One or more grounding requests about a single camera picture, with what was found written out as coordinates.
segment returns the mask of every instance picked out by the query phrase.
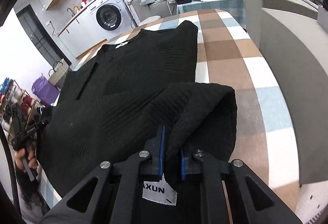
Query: shoe rack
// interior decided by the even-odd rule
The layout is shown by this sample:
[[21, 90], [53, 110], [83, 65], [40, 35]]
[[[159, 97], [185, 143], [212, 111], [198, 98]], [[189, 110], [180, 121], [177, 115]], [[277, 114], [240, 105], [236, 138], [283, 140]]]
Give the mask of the shoe rack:
[[[29, 93], [25, 89], [22, 89], [18, 85], [18, 83], [14, 80], [13, 83], [11, 84], [11, 86], [9, 87], [8, 92], [5, 94], [4, 99], [3, 100], [1, 99], [2, 103], [0, 103], [0, 123], [1, 123], [2, 129], [5, 132], [5, 135], [7, 136], [7, 141], [9, 144], [11, 144], [11, 140], [15, 137], [15, 134], [14, 134], [12, 126], [11, 126], [11, 119], [10, 119], [9, 123], [6, 122], [3, 119], [3, 114], [4, 114], [5, 106], [7, 105], [7, 102], [9, 102], [9, 99], [12, 99], [12, 97], [13, 97], [12, 93], [14, 90], [15, 91], [18, 90], [17, 92], [21, 93], [21, 95], [19, 97], [17, 97], [16, 95], [14, 96], [14, 101], [16, 103], [18, 103], [19, 106], [22, 105], [23, 98], [25, 96], [27, 96], [27, 95], [30, 96]], [[35, 116], [35, 111], [34, 111], [35, 106], [41, 107], [41, 104], [36, 99], [33, 99], [31, 106], [29, 107], [31, 110], [27, 111], [29, 113], [25, 114], [24, 112], [22, 112], [22, 114], [25, 114], [27, 116], [26, 127], [29, 126], [28, 124], [30, 123], [31, 120], [33, 120], [33, 117]]]

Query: striped cloth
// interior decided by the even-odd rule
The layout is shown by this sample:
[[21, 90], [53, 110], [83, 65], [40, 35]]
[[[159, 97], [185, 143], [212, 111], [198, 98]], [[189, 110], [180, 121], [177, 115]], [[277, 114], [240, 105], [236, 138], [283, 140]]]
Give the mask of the striped cloth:
[[177, 5], [177, 14], [211, 8], [229, 12], [241, 27], [246, 28], [244, 0], [216, 0], [206, 2], [193, 0], [190, 3]]
[[[170, 16], [106, 43], [122, 43], [137, 35], [140, 29], [176, 28], [184, 20], [193, 22], [199, 29], [195, 81], [229, 85], [236, 91], [237, 140], [231, 159], [243, 160], [295, 212], [299, 192], [298, 156], [289, 111], [265, 59], [230, 13], [208, 9]], [[90, 50], [75, 70], [100, 48]], [[59, 200], [44, 172], [41, 192], [50, 207]]]

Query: black garment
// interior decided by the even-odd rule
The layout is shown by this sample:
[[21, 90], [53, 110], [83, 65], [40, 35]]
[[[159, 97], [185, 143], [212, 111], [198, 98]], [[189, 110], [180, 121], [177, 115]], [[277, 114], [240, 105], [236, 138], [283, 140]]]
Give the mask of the black garment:
[[[143, 150], [164, 124], [165, 179], [178, 191], [178, 201], [174, 209], [151, 202], [151, 216], [165, 215], [160, 221], [169, 222], [164, 223], [196, 223], [199, 205], [191, 201], [198, 192], [179, 180], [177, 154], [188, 141], [194, 150], [229, 159], [236, 140], [234, 90], [194, 82], [197, 27], [191, 22], [141, 30], [128, 44], [116, 46], [104, 45], [80, 70], [68, 72], [38, 144], [38, 159], [63, 197], [102, 161], [120, 162]], [[183, 186], [193, 191], [180, 191]], [[149, 212], [147, 204], [143, 201], [143, 212]], [[194, 214], [181, 215], [188, 210]]]

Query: silver screw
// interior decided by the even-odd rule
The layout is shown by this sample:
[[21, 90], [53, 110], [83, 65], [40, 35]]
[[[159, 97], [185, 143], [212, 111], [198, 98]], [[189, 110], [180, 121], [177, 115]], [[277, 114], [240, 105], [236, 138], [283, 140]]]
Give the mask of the silver screw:
[[196, 150], [194, 152], [194, 154], [195, 154], [195, 156], [203, 156], [203, 155], [205, 155], [204, 151], [203, 150], [200, 150], [200, 149]]
[[103, 161], [103, 162], [101, 162], [100, 167], [101, 168], [109, 168], [110, 167], [110, 162]]
[[233, 161], [233, 165], [235, 167], [238, 167], [238, 168], [240, 168], [243, 164], [244, 163], [241, 160], [239, 160], [239, 159], [236, 159], [236, 160]]
[[147, 157], [147, 156], [149, 156], [149, 152], [146, 151], [146, 150], [143, 150], [143, 151], [141, 151], [141, 152], [139, 153], [139, 156], [140, 156], [140, 157]]

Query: washing machine drum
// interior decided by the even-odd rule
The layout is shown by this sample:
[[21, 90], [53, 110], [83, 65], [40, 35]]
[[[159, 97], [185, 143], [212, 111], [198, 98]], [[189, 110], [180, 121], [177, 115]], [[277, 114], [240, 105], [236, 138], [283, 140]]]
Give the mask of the washing machine drum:
[[105, 30], [113, 31], [122, 22], [120, 10], [114, 5], [103, 5], [97, 10], [96, 14], [99, 25]]

